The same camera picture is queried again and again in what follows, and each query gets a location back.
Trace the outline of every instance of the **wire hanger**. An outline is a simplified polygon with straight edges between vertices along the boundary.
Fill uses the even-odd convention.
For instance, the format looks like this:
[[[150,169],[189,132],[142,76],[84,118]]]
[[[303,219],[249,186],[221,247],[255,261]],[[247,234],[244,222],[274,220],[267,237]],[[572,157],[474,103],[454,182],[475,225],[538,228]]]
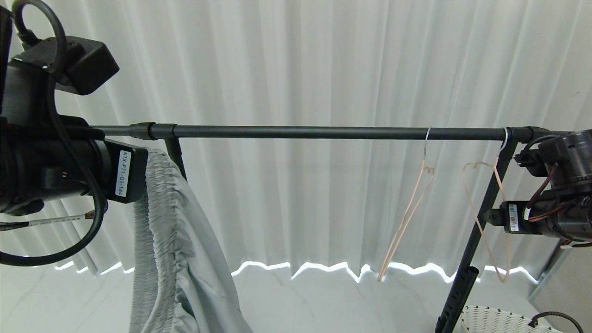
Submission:
[[[407,205],[407,208],[405,208],[405,213],[403,213],[403,219],[401,221],[401,224],[399,225],[399,228],[395,232],[395,235],[392,237],[391,244],[389,245],[388,250],[387,250],[387,254],[385,255],[384,260],[382,262],[382,267],[380,268],[380,272],[378,273],[378,281],[382,281],[382,278],[386,274],[388,264],[389,264],[389,262],[391,262],[392,257],[395,255],[395,251],[397,250],[399,243],[401,242],[401,239],[403,238],[403,234],[405,234],[405,230],[407,229],[407,226],[409,225],[409,221],[411,221],[411,218],[415,214],[415,211],[419,207],[419,204],[422,202],[427,189],[430,187],[430,185],[432,184],[432,180],[434,179],[434,168],[430,168],[428,166],[425,166],[426,165],[426,155],[427,155],[426,154],[427,153],[427,140],[428,140],[428,137],[430,136],[431,129],[432,129],[431,126],[427,128],[426,138],[423,143],[423,160],[422,160],[421,171],[419,172],[419,176],[417,177],[415,187],[413,188],[413,193],[411,194],[411,198],[409,199],[409,204]],[[415,194],[417,193],[417,188],[419,186],[419,182],[422,179],[422,175],[424,172],[427,173],[428,175],[430,175],[430,180],[427,182],[427,185],[423,189],[422,194],[420,195],[417,203],[413,207],[413,210],[409,214],[409,217],[407,217],[407,213],[409,212],[409,208],[411,208],[411,204],[413,203],[413,199],[415,198]]]
[[[504,142],[502,143],[501,147],[500,147],[500,153],[501,151],[504,150],[504,148],[506,147],[507,143],[508,143],[508,139],[509,139],[509,133],[508,133],[508,128],[505,127],[504,131],[506,133],[506,138],[504,139]],[[465,164],[465,166],[462,168],[462,183],[464,185],[465,188],[465,193],[466,193],[466,197],[468,198],[469,201],[469,205],[471,206],[471,213],[475,216],[475,223],[477,224],[477,227],[479,228],[479,233],[481,234],[481,238],[483,239],[483,243],[485,244],[485,247],[487,248],[487,252],[489,253],[489,258],[491,259],[491,262],[493,263],[493,267],[496,270],[496,275],[497,278],[502,282],[505,283],[509,277],[510,277],[510,267],[511,267],[511,258],[510,258],[510,238],[508,237],[507,233],[504,233],[504,238],[506,240],[506,274],[504,275],[504,277],[501,276],[499,268],[497,266],[496,263],[496,259],[494,258],[493,255],[493,251],[491,250],[491,247],[489,246],[489,242],[487,241],[487,238],[485,238],[485,235],[483,234],[483,227],[481,226],[481,222],[479,221],[479,215],[477,213],[477,209],[475,208],[475,204],[473,203],[472,199],[471,199],[471,193],[469,191],[469,187],[466,183],[466,178],[465,178],[465,171],[467,167],[472,167],[473,169],[475,169],[477,166],[479,165],[485,165],[487,167],[490,167],[493,169],[493,174],[496,177],[496,181],[497,181],[497,185],[500,187],[500,192],[501,192],[501,197],[503,198],[504,201],[507,201],[507,197],[506,197],[506,192],[504,191],[504,187],[501,183],[501,177],[500,174],[497,172],[497,162],[499,161],[500,156],[499,153],[496,157],[496,159],[494,160],[493,164],[489,164],[489,163],[485,163],[485,162],[474,162],[474,163],[467,163]]]

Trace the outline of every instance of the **rack leg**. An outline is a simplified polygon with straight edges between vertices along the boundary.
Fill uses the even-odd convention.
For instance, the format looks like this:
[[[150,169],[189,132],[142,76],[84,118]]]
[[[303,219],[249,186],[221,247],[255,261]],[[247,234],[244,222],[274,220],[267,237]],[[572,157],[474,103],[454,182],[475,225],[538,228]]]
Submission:
[[[500,178],[503,180],[516,150],[518,142],[511,140],[507,143],[503,151],[500,152],[499,160],[497,162],[497,171],[500,174]],[[495,203],[499,188],[497,185],[495,175],[491,175],[487,191],[483,197],[481,208],[479,209],[479,216],[482,216],[487,210],[490,210]],[[481,226],[485,228],[485,222],[480,219]],[[465,306],[466,300],[469,297],[473,284],[477,279],[479,270],[471,266],[471,261],[479,245],[481,239],[481,233],[479,228],[475,224],[471,231],[471,236],[466,244],[465,252],[462,255],[461,263],[456,271],[456,277],[452,283],[450,293],[446,298],[446,303],[442,309],[442,314],[438,318],[436,323],[436,333],[452,333],[458,318],[461,316],[462,308]]]
[[[187,180],[187,174],[185,173],[185,165],[183,164],[183,152],[181,151],[181,143],[179,143],[179,139],[176,137],[168,137],[165,139],[166,145],[166,152],[169,154],[169,157],[177,166],[179,167],[179,171],[185,180]]]

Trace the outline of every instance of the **hanger hook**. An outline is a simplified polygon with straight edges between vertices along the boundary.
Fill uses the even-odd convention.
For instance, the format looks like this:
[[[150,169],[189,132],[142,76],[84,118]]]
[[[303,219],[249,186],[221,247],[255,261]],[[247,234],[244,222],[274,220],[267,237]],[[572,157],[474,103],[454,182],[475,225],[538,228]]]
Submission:
[[[426,151],[427,151],[427,138],[430,136],[430,130],[432,129],[432,127],[428,127],[427,128],[427,133],[426,133],[426,139],[423,142],[423,159],[426,159]]]
[[[508,133],[508,127],[504,127],[504,132],[506,133],[506,137],[504,138],[504,142],[501,144],[500,151],[504,150],[504,148],[508,144],[508,138],[510,136],[510,134]]]

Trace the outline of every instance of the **barcode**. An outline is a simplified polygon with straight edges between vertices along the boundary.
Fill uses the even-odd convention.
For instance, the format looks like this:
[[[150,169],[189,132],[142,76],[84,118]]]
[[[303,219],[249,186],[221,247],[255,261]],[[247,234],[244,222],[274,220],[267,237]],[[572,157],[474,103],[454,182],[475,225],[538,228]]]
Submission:
[[[518,227],[518,207],[515,204],[509,204],[508,210],[510,212],[510,231],[519,231]]]

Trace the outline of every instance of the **clothes rack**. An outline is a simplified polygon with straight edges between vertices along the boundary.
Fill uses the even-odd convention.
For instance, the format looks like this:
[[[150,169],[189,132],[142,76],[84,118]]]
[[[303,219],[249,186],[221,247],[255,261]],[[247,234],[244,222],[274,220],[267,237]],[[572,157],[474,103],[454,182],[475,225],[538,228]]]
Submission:
[[[425,140],[427,127],[311,127],[311,126],[188,126],[178,124],[137,123],[129,126],[94,126],[106,136],[130,136],[143,140],[163,139],[167,152],[185,175],[179,138],[217,137],[244,139],[346,139],[346,140]],[[544,135],[565,135],[569,132],[549,131],[540,127],[506,128],[438,128],[432,127],[428,140],[502,141],[497,163],[503,180],[519,143],[529,143]],[[495,175],[492,174],[479,209],[479,216],[493,208],[498,194]],[[480,218],[485,228],[484,219]],[[475,224],[466,244],[452,287],[436,322],[435,333],[451,333],[466,300],[475,284],[479,269],[471,261],[479,245],[481,234]]]

